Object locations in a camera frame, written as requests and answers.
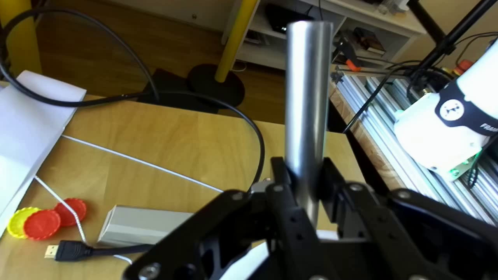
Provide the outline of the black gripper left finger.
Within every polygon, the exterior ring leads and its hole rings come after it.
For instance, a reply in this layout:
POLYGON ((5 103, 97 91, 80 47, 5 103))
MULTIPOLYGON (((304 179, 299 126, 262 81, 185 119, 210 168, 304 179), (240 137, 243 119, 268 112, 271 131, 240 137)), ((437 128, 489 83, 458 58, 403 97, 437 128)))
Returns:
POLYGON ((128 266, 123 280, 220 280, 265 238, 263 195, 216 196, 128 266))

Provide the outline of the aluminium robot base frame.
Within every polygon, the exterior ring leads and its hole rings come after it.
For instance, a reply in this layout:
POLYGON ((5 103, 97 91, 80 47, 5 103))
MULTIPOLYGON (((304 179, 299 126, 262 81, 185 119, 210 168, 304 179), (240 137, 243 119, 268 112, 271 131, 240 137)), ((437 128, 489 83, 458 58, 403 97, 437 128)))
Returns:
POLYGON ((434 114, 437 94, 411 105, 405 94, 408 83, 399 77, 363 109, 381 81, 377 75, 338 75, 332 102, 347 133, 385 165, 386 186, 414 190, 497 226, 497 159, 483 154, 490 137, 445 126, 434 114))

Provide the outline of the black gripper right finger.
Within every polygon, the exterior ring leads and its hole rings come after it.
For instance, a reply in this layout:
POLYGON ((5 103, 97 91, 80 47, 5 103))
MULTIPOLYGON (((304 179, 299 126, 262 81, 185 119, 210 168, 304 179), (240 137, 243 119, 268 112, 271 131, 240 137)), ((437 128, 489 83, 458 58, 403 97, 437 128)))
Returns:
POLYGON ((378 195, 325 159, 322 206, 339 238, 366 245, 391 280, 498 280, 498 229, 417 192, 378 195))

